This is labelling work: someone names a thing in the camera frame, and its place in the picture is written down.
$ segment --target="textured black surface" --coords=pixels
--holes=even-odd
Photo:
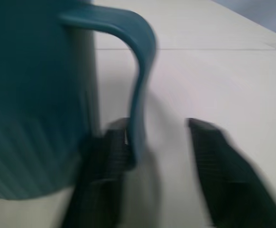
[[[94,139],[62,228],[113,228],[119,223],[124,173],[133,156],[125,143],[126,123],[121,119]]]
[[[189,119],[198,177],[218,228],[276,228],[276,204],[214,125]]]

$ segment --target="mug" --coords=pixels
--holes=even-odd
[[[74,0],[0,1],[0,198],[43,196],[72,184],[80,145],[99,130],[93,32],[123,40],[139,65],[128,141],[145,146],[144,90],[156,52],[138,14]]]

